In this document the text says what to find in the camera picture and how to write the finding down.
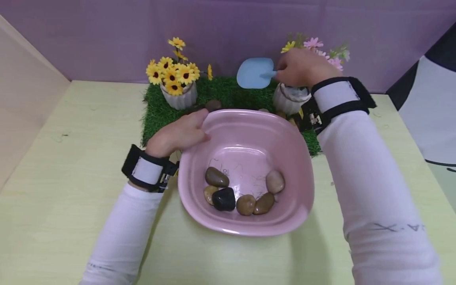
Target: artificial flower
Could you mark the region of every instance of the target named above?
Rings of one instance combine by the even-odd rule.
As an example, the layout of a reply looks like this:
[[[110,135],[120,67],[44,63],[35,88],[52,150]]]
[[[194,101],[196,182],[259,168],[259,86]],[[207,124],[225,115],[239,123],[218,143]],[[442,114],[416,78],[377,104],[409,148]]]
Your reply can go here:
[[[342,58],[345,59],[346,61],[349,61],[349,60],[350,60],[350,51],[347,50],[347,49],[344,49],[344,50],[341,52],[340,57],[342,57]]]
[[[173,47],[177,47],[180,50],[182,50],[182,47],[185,47],[184,41],[178,37],[174,37],[172,40],[168,40],[168,43]]]
[[[173,52],[178,58],[180,58],[181,60],[184,60],[184,61],[187,61],[187,60],[188,60],[188,58],[185,57],[185,56],[183,56],[183,55],[181,54],[180,51],[172,51],[172,52]]]
[[[317,37],[311,38],[310,40],[304,42],[304,47],[306,47],[307,49],[313,49],[313,48],[322,47],[322,46],[323,46],[323,42],[318,41]]]
[[[152,59],[149,63],[149,65],[146,67],[145,69],[145,73],[147,74],[147,76],[152,76],[153,73],[152,73],[152,66],[155,65],[155,59]]]
[[[175,66],[165,69],[165,72],[163,75],[163,82],[166,83],[168,81],[176,81],[176,80],[177,80],[177,75],[176,75]]]
[[[193,73],[195,74],[195,80],[198,80],[200,71],[199,71],[197,65],[194,63],[189,63],[188,67],[190,67],[190,69],[193,70]]]
[[[153,85],[161,83],[161,69],[156,64],[149,65],[146,69],[147,75],[149,75],[149,82]]]
[[[190,69],[188,65],[181,65],[179,67],[179,70],[176,71],[177,75],[177,80],[185,85],[191,84],[193,81],[195,81],[195,74],[193,73],[193,70]]]
[[[161,57],[160,61],[157,63],[158,67],[162,69],[162,72],[165,73],[165,70],[170,68],[172,64],[172,58],[170,57]]]
[[[209,64],[207,66],[207,78],[211,81],[214,76],[212,76],[212,66]]]
[[[182,84],[180,84],[177,81],[168,81],[165,84],[165,90],[170,94],[171,96],[179,96],[182,95],[183,91]]]
[[[338,57],[328,59],[328,62],[332,64],[335,68],[343,70],[342,60]]]
[[[320,51],[320,50],[314,50],[316,54],[318,54],[319,56],[322,56],[322,57],[325,57],[326,59],[329,59],[329,55],[326,54],[326,52],[324,51]]]
[[[286,43],[285,47],[282,48],[282,51],[280,53],[286,53],[287,51],[289,51],[292,47],[295,47],[295,41],[289,41],[288,43]]]

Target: white flower pot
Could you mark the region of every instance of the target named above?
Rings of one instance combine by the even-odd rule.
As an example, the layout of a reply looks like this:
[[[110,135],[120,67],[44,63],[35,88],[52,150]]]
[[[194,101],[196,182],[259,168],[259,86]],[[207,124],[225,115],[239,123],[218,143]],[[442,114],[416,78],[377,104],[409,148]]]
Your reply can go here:
[[[198,92],[197,84],[195,82],[192,82],[190,85],[184,87],[182,95],[179,96],[172,96],[168,94],[163,84],[160,84],[160,89],[168,104],[176,110],[187,109],[195,105],[197,102]]]
[[[274,91],[272,103],[276,111],[292,115],[298,113],[301,106],[309,101],[311,97],[312,95],[307,92],[307,89],[297,90],[279,83]]]

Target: toy shovel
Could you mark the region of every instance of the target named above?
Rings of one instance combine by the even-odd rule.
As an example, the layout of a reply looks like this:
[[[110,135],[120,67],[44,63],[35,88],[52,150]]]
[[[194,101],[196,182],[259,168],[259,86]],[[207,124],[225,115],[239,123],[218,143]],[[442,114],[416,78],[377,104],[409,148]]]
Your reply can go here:
[[[237,81],[245,89],[263,89],[276,75],[274,62],[267,57],[253,57],[245,60],[239,67]]]

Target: pink bowl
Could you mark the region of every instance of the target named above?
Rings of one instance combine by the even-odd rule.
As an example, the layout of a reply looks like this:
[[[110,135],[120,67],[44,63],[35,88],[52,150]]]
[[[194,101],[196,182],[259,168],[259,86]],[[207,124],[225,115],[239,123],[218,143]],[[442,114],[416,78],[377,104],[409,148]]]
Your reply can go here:
[[[226,109],[210,113],[202,129],[211,139],[184,151],[179,168],[179,194],[190,216],[207,228],[245,236],[287,233],[307,219],[314,179],[306,142],[296,127],[274,114]],[[265,176],[272,169],[283,173],[285,189],[267,214],[219,212],[204,199],[209,166],[228,175],[236,199],[266,193]]]

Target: sunflower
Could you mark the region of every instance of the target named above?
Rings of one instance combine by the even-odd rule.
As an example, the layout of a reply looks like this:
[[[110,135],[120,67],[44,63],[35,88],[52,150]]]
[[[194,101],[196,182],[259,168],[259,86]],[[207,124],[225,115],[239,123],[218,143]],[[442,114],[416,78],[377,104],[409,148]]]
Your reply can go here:
[[[189,63],[188,67],[190,67],[191,70],[193,70],[193,73],[195,74],[195,80],[199,79],[199,69],[196,64],[194,63]]]
[[[191,84],[196,80],[193,70],[190,69],[189,65],[181,65],[179,70],[176,71],[177,80],[185,85]]]
[[[177,82],[177,81],[168,81],[165,84],[165,90],[170,94],[171,96],[179,96],[182,95],[183,91],[182,84]]]
[[[183,56],[183,55],[181,54],[180,51],[172,51],[172,52],[173,52],[178,58],[180,58],[181,60],[185,60],[185,61],[188,60],[188,58],[185,57],[185,56]]]
[[[146,69],[147,75],[149,75],[149,82],[153,85],[157,85],[161,83],[161,69],[158,65],[153,64],[149,65]]]
[[[168,68],[165,70],[164,72],[164,76],[163,76],[163,82],[172,82],[172,81],[176,81],[177,79],[177,75],[176,75],[176,69],[175,69],[175,66],[173,65],[172,67]]]
[[[212,76],[212,66],[210,64],[207,66],[207,78],[209,80],[212,80],[212,78],[214,78],[214,76]]]
[[[157,64],[158,64],[158,67],[160,67],[160,69],[162,69],[162,72],[165,73],[165,70],[172,66],[172,58],[162,57]]]
[[[287,51],[289,51],[292,47],[295,47],[295,41],[289,41],[288,43],[286,43],[285,47],[282,48],[282,51],[280,53],[286,53]]]
[[[173,47],[177,47],[180,50],[182,50],[182,47],[185,47],[184,41],[178,37],[174,37],[172,40],[168,40],[168,43]]]
[[[152,76],[152,66],[155,65],[155,59],[152,59],[149,63],[149,65],[147,66],[147,68],[145,69],[145,73],[147,74],[147,76]]]

